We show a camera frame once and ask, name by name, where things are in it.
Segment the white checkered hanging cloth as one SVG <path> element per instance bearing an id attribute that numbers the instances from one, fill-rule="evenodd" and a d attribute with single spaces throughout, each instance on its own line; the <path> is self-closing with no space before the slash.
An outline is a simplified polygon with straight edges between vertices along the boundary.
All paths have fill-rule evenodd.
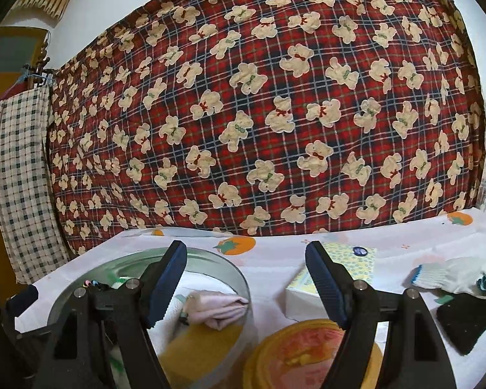
<path id="1" fill-rule="evenodd" d="M 16 282 L 33 284 L 70 260 L 47 163 L 50 88 L 0 101 L 0 229 Z"/>

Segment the round metal tin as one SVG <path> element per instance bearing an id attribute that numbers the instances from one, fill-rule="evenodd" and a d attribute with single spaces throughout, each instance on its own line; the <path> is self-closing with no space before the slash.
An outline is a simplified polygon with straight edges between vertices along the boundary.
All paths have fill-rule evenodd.
<path id="1" fill-rule="evenodd" d="M 72 292 L 85 280 L 95 279 L 100 283 L 118 288 L 130 278 L 140 278 L 147 266 L 163 258 L 165 251 L 165 248 L 156 248 L 126 255 L 85 272 L 71 282 L 56 298 L 47 324 L 56 323 Z M 234 264 L 221 255 L 202 249 L 188 248 L 187 264 L 165 319 L 157 322 L 153 328 L 148 330 L 153 348 L 156 348 L 157 355 L 161 354 L 169 342 L 188 327 L 185 323 L 180 323 L 178 319 L 178 306 L 182 306 L 193 291 L 238 294 L 249 301 L 247 313 L 233 323 L 242 325 L 238 342 L 234 344 L 226 359 L 216 369 L 217 375 L 221 378 L 218 388 L 243 388 L 243 366 L 257 342 L 257 331 L 254 327 L 247 280 Z"/>

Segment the black fuzzy cloth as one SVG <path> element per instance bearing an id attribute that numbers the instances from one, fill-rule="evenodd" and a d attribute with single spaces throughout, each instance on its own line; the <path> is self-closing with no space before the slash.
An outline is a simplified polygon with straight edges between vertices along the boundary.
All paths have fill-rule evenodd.
<path id="1" fill-rule="evenodd" d="M 436 318 L 449 342 L 466 356 L 486 331 L 486 300 L 457 294 L 437 308 Z"/>

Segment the yellow sponge cloth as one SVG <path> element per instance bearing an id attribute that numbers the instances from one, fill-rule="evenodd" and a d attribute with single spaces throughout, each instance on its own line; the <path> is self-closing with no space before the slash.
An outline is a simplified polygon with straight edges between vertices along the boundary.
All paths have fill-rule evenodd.
<path id="1" fill-rule="evenodd" d="M 204 324 L 190 325 L 174 338 L 159 363 L 171 388 L 218 388 L 216 369 L 226 359 L 242 331 L 232 324 L 216 330 Z"/>

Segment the pink folded cloth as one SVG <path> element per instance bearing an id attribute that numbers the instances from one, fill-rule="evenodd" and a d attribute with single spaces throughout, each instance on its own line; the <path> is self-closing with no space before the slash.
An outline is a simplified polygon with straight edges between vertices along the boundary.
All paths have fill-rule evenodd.
<path id="1" fill-rule="evenodd" d="M 190 325 L 204 324 L 221 331 L 241 319 L 249 301 L 238 294 L 219 291 L 193 291 L 186 298 L 182 312 Z"/>

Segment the yellow round tin lid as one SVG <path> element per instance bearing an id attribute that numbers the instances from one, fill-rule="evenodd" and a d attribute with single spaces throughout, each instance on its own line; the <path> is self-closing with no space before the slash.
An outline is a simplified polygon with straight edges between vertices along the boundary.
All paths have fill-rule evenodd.
<path id="1" fill-rule="evenodd" d="M 265 338 L 248 358 L 244 388 L 321 388 L 344 335 L 328 319 L 284 327 Z"/>

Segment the yellow blue tissue box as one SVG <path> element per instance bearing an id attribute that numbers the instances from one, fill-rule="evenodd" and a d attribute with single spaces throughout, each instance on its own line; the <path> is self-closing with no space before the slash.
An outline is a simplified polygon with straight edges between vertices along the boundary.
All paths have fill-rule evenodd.
<path id="1" fill-rule="evenodd" d="M 361 279 L 367 283 L 372 281 L 376 249 L 337 242 L 325 242 L 322 246 L 334 262 L 346 268 L 352 279 Z M 294 321 L 327 318 L 326 310 L 306 266 L 285 288 L 285 316 Z"/>

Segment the red plaid teddy bear blanket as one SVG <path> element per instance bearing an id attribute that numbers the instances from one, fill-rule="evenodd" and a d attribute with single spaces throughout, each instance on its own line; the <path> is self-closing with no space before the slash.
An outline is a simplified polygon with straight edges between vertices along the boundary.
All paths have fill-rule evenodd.
<path id="1" fill-rule="evenodd" d="M 63 234 L 346 231 L 477 204 L 480 75 L 453 0 L 152 0 L 59 71 Z"/>

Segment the white knit work glove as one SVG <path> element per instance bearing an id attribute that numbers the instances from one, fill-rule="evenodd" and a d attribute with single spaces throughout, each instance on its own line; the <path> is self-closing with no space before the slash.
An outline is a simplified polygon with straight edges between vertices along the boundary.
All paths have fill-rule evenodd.
<path id="1" fill-rule="evenodd" d="M 486 275 L 486 259 L 460 257 L 444 263 L 421 264 L 414 273 L 411 284 L 426 290 L 443 290 L 448 293 L 467 293 L 484 299 L 477 281 Z"/>

